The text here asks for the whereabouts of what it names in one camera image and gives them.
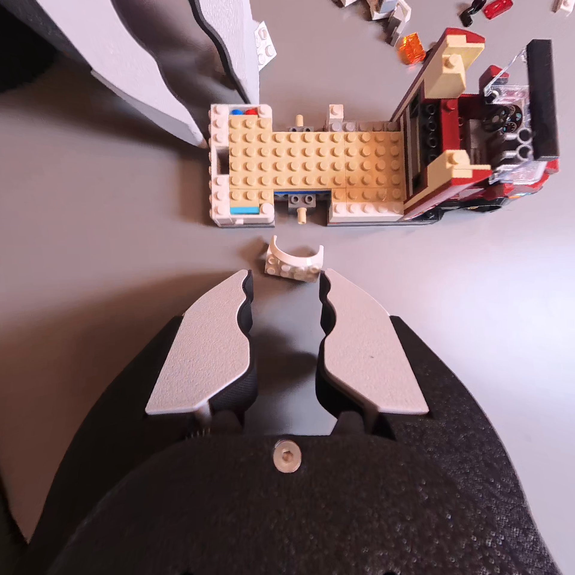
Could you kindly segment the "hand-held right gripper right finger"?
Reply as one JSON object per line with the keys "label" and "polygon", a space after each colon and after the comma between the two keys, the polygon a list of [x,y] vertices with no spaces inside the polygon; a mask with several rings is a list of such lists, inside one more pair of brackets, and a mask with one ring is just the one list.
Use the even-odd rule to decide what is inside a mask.
{"label": "hand-held right gripper right finger", "polygon": [[354,411],[368,431],[380,414],[425,416],[429,407],[386,309],[334,271],[320,277],[316,396],[334,417]]}

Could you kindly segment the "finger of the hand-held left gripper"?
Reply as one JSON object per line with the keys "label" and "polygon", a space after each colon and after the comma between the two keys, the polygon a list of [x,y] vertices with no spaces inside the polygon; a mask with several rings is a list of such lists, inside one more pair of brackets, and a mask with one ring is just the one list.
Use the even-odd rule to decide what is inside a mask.
{"label": "finger of the hand-held left gripper", "polygon": [[259,71],[249,1],[190,1],[200,28],[214,43],[226,77],[245,104],[259,104]]}
{"label": "finger of the hand-held left gripper", "polygon": [[177,138],[206,141],[190,112],[166,86],[154,58],[128,32],[111,1],[39,1],[91,67],[125,102]]}

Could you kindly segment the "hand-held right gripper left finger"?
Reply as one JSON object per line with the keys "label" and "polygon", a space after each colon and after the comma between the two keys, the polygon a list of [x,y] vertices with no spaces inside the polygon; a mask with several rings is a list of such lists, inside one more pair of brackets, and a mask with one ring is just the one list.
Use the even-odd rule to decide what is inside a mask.
{"label": "hand-held right gripper left finger", "polygon": [[237,415],[257,396],[252,327],[253,279],[240,270],[201,296],[181,325],[146,405],[146,413]]}

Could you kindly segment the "white wheel arch brick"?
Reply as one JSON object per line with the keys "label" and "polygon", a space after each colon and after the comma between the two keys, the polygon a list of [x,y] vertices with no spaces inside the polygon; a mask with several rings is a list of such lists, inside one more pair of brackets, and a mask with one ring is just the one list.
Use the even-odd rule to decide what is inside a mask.
{"label": "white wheel arch brick", "polygon": [[275,277],[294,279],[296,281],[315,283],[319,279],[323,265],[324,247],[310,257],[290,255],[277,247],[277,236],[269,243],[265,258],[265,273]]}

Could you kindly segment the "toy brick truck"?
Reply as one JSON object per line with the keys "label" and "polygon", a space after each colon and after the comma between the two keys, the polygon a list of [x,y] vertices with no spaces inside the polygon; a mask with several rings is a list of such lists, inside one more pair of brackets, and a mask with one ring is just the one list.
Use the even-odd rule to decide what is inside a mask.
{"label": "toy brick truck", "polygon": [[465,93],[484,47],[447,28],[390,121],[349,120],[331,104],[323,129],[275,131],[268,105],[212,104],[211,219],[274,226],[274,204],[285,202],[303,222],[318,200],[329,226],[425,225],[540,191],[559,169],[552,41],[533,39],[515,57],[526,84],[510,82],[513,60]]}

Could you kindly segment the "small white plate brick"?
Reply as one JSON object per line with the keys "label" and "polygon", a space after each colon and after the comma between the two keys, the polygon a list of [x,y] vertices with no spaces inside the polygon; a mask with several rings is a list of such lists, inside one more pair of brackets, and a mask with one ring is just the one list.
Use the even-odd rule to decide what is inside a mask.
{"label": "small white plate brick", "polygon": [[254,32],[258,71],[275,58],[276,50],[264,21],[259,22]]}

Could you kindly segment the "pile of small loose bricks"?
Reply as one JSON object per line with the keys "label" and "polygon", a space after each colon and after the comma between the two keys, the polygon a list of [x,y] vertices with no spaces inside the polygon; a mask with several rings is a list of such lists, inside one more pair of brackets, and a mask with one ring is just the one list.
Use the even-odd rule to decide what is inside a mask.
{"label": "pile of small loose bricks", "polygon": [[412,9],[406,1],[366,1],[371,20],[383,20],[386,41],[395,47],[404,29],[411,19]]}

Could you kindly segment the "orange transparent brick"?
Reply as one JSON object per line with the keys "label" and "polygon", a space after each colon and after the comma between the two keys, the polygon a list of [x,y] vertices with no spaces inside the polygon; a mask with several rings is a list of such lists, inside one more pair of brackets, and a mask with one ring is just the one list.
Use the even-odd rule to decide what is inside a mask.
{"label": "orange transparent brick", "polygon": [[407,66],[425,61],[427,52],[423,48],[419,35],[412,33],[404,36],[397,49],[400,60]]}

